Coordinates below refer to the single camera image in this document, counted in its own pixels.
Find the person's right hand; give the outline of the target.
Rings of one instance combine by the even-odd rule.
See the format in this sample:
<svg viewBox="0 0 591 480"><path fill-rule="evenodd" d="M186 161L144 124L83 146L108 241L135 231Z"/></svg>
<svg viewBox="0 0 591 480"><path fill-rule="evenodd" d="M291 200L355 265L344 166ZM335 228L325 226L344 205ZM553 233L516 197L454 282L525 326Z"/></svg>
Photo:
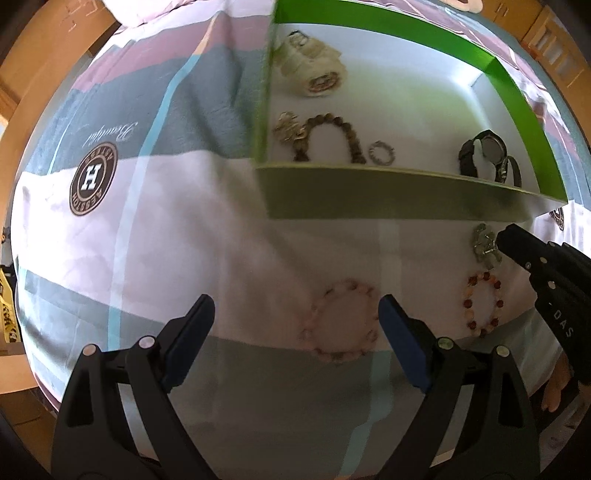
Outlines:
<svg viewBox="0 0 591 480"><path fill-rule="evenodd" d="M571 377L569 360L566 354L562 353L544 389L541 403L543 411L555 412L558 409L561 403L562 391L570 382Z"/></svg>

